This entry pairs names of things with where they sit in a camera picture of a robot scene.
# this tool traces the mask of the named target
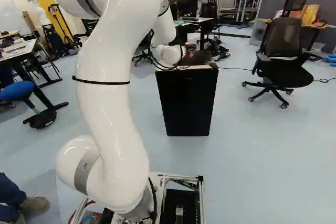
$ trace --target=black cable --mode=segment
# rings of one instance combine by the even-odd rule
[[[152,195],[153,195],[153,212],[150,216],[150,218],[152,219],[152,223],[155,223],[156,222],[156,218],[158,216],[158,213],[157,213],[157,199],[156,199],[156,192],[155,192],[155,188],[154,188],[154,185],[151,181],[151,178],[148,178],[149,180],[149,184],[151,185],[151,189],[152,189]]]
[[[150,32],[149,32],[149,35],[150,35],[150,38],[149,38],[149,40],[150,40],[150,46],[152,47],[152,48],[156,48],[156,47],[153,47],[152,46],[152,39],[153,39],[153,37],[154,37],[154,30],[153,29],[151,29],[150,30]],[[179,31],[178,31],[178,29],[177,29],[177,31],[176,31],[176,38],[177,38],[177,42],[178,42],[178,44],[179,44],[179,46],[180,46],[180,51],[181,51],[181,57],[180,57],[180,60],[177,62],[177,63],[179,63],[182,59],[183,59],[183,49],[182,49],[182,46],[181,46],[181,43],[180,43],[180,35],[179,35]],[[177,66],[174,66],[174,67],[167,67],[167,66],[164,66],[164,65],[162,65],[161,63],[159,63],[158,62],[158,60],[153,56],[153,55],[151,55],[151,56],[149,56],[150,57],[150,60],[152,61],[152,63],[153,63],[153,65],[155,66],[155,67],[157,67],[158,69],[160,69],[160,70],[173,70],[173,69],[177,69],[177,70],[180,70]]]
[[[335,78],[331,78],[331,79],[320,79],[320,80],[314,80],[314,81],[322,82],[322,83],[328,83],[329,81],[334,80],[334,79],[336,79],[336,77]]]
[[[252,72],[252,70],[246,69],[246,68],[222,68],[222,67],[218,67],[218,68],[221,68],[221,69],[233,69],[233,70],[246,70],[246,71]]]
[[[221,69],[233,69],[233,70],[246,70],[246,71],[252,72],[252,70],[246,69],[246,68],[222,68],[222,67],[218,67],[218,68],[221,68]],[[336,79],[336,77],[331,78],[331,79],[320,79],[320,80],[314,80],[314,81],[321,82],[321,83],[328,83],[329,81],[335,80],[335,79]]]

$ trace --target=whiteboard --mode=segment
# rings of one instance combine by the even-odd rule
[[[0,31],[20,29],[21,35],[31,34],[29,27],[22,18],[22,12],[13,0],[0,0]]]

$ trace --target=gray floor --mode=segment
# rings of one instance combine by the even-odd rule
[[[249,46],[248,39],[222,37],[222,41],[232,55],[220,66],[253,67],[257,48]],[[22,125],[32,115],[24,106],[19,114],[0,113],[5,118],[0,119],[0,171],[28,193],[36,193],[36,188],[45,188],[39,194],[53,191],[44,186],[43,174],[55,167],[56,153],[64,143],[88,132],[76,106],[71,79],[75,62],[76,56],[58,60],[64,80],[43,88],[53,103],[70,103],[57,112],[52,126],[38,131]],[[336,77],[336,70],[322,62],[307,62],[304,67],[316,79]],[[146,64],[133,67],[130,106],[151,169],[204,175],[207,223],[334,224],[336,81],[297,89],[287,97],[289,108],[282,110],[271,94],[250,103],[247,98],[259,89],[242,88],[245,80],[259,78],[248,71],[220,71],[209,137],[167,137],[154,69]],[[32,100],[43,109],[35,97]],[[81,196],[59,180],[55,184],[65,224]]]

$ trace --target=yellow equipment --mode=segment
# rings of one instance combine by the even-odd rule
[[[55,31],[64,43],[73,43],[74,37],[55,0],[38,0],[39,6],[44,9],[47,18],[53,24]]]

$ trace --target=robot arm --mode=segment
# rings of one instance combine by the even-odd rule
[[[64,145],[56,159],[59,178],[129,220],[148,215],[149,160],[128,105],[131,58],[153,29],[155,55],[169,64],[180,46],[167,47],[175,26],[167,0],[56,0],[68,13],[100,18],[76,64],[79,109],[92,135]]]

